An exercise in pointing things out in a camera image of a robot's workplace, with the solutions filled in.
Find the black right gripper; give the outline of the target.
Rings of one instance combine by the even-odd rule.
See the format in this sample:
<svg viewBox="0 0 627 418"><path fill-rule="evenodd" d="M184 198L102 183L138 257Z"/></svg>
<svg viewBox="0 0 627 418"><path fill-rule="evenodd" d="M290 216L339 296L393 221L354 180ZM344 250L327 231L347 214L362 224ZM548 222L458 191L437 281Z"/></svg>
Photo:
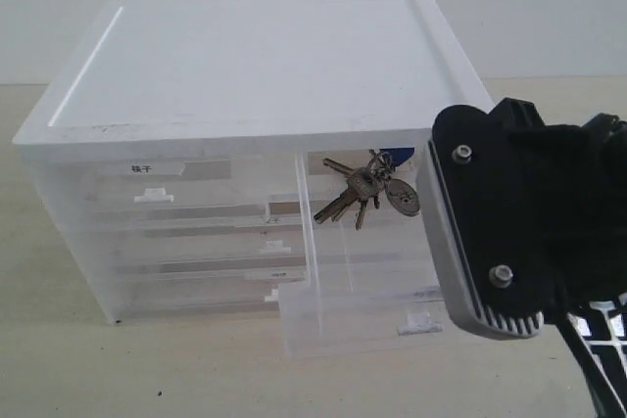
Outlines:
<svg viewBox="0 0 627 418"><path fill-rule="evenodd" d="M547 124L534 104L504 98L492 111L499 139L493 204L505 234L492 275L492 308L556 322L626 290L626 122L599 113Z"/></svg>

